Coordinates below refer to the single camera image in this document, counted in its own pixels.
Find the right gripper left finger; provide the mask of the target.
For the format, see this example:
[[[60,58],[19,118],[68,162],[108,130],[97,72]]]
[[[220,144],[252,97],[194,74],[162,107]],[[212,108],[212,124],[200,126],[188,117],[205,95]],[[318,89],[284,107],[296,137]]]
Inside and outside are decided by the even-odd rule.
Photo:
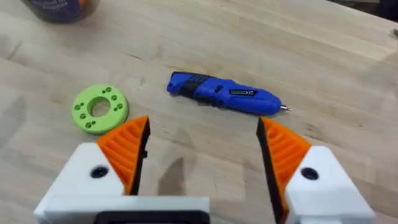
[[[93,223],[97,214],[137,205],[150,136],[148,116],[81,143],[34,210],[39,223]]]

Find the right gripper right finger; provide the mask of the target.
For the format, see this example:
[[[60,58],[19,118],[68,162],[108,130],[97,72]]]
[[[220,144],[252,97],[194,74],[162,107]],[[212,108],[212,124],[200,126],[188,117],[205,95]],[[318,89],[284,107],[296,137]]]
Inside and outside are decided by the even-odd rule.
[[[260,117],[261,146],[276,223],[373,223],[375,213],[332,151]]]

